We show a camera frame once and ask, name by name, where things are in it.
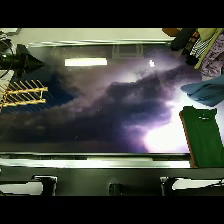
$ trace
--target blue fabric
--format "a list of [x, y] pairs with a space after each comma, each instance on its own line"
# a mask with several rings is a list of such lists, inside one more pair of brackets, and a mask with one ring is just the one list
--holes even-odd
[[224, 100], [224, 75], [217, 78], [192, 83], [181, 87], [194, 101], [214, 107]]

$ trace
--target screen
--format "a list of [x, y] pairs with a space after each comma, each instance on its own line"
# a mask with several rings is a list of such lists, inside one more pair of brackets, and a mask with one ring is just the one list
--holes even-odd
[[[45, 66], [21, 79], [48, 91], [46, 103], [4, 107], [0, 151], [188, 153], [183, 106], [208, 108], [180, 90], [201, 81], [165, 44], [29, 48]], [[223, 135], [218, 105], [217, 123]]]

